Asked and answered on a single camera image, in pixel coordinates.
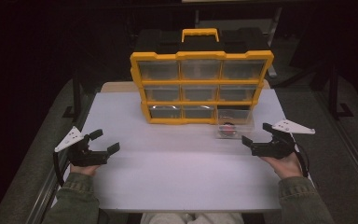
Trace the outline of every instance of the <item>white bracket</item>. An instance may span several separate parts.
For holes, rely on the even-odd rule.
[[[83,134],[77,127],[73,127],[72,130],[62,139],[62,141],[54,148],[55,152],[59,152],[68,148],[76,142],[81,141],[84,138]]]
[[[283,119],[278,123],[272,125],[272,129],[284,132],[284,133],[308,133],[308,134],[315,134],[314,129],[310,129],[299,125],[297,123],[292,122],[288,119]]]

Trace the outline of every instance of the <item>human hand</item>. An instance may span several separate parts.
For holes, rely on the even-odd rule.
[[[292,176],[303,176],[300,163],[295,152],[292,152],[289,156],[280,160],[272,157],[260,157],[260,159],[269,163],[281,179]]]
[[[96,173],[96,170],[100,166],[101,165],[81,167],[81,166],[74,166],[73,164],[71,164],[70,171],[71,171],[71,173],[78,173],[78,174],[82,174],[82,175],[94,176]]]

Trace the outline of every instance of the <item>person's arm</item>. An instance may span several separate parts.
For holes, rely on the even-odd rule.
[[[99,202],[92,186],[92,177],[98,167],[71,165],[71,173],[58,191],[57,202],[46,213],[43,224],[98,222]]]
[[[279,201],[282,207],[282,223],[313,224],[334,223],[326,205],[309,179],[302,176],[295,153],[281,160],[262,157],[281,178]]]

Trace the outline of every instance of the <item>white tabletop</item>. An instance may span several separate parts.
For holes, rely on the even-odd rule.
[[[82,133],[103,129],[89,142],[121,150],[97,171],[95,195],[102,209],[145,211],[241,211],[280,209],[278,181],[268,164],[240,139],[217,139],[209,124],[148,124],[138,92],[98,93]],[[250,138],[268,142],[262,123],[284,118],[274,90],[262,90]]]

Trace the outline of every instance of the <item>organizer handle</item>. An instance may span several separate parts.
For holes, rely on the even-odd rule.
[[[182,42],[185,42],[186,35],[214,35],[216,42],[219,42],[219,35],[215,28],[201,28],[201,29],[183,29]]]

